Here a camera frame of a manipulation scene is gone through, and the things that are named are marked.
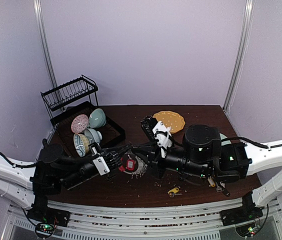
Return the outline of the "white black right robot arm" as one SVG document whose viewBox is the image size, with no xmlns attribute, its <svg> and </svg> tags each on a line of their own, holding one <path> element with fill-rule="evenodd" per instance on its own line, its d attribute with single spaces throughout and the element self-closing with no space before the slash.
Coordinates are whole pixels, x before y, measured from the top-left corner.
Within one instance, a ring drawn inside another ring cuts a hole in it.
<svg viewBox="0 0 282 240">
<path fill-rule="evenodd" d="M 157 178 L 170 170 L 206 180 L 218 192 L 229 196 L 225 184 L 280 168 L 272 179 L 245 194 L 240 207 L 220 212 L 224 226 L 261 217 L 266 205 L 282 193 L 282 140 L 262 144 L 244 137 L 221 138 L 217 128 L 197 124 L 185 131 L 182 143 L 177 143 L 162 123 L 145 126 L 143 130 L 149 143 L 133 147 L 132 152 Z"/>
</svg>

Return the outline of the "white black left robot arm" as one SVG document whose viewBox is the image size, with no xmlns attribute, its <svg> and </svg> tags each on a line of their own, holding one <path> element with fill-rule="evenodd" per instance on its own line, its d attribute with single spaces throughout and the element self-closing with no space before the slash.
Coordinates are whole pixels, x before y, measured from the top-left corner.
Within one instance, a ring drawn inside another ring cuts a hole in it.
<svg viewBox="0 0 282 240">
<path fill-rule="evenodd" d="M 118 169 L 121 157 L 131 144 L 101 148 L 90 144 L 92 152 L 84 157 L 66 155 L 60 144 L 42 141 L 36 162 L 23 162 L 6 157 L 0 152 L 0 195 L 18 204 L 26 217 L 66 227 L 70 212 L 48 206 L 48 196 L 58 195 L 62 189 L 71 190 L 96 177 L 111 177 Z"/>
</svg>

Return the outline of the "red handled key ring holder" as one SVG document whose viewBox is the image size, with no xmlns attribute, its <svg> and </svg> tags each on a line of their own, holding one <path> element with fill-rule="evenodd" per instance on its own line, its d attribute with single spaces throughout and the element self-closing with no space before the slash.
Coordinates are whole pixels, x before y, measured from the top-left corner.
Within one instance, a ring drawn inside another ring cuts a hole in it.
<svg viewBox="0 0 282 240">
<path fill-rule="evenodd" d="M 120 172 L 130 175 L 131 178 L 141 178 L 147 171 L 148 165 L 131 151 L 125 153 L 121 159 Z"/>
</svg>

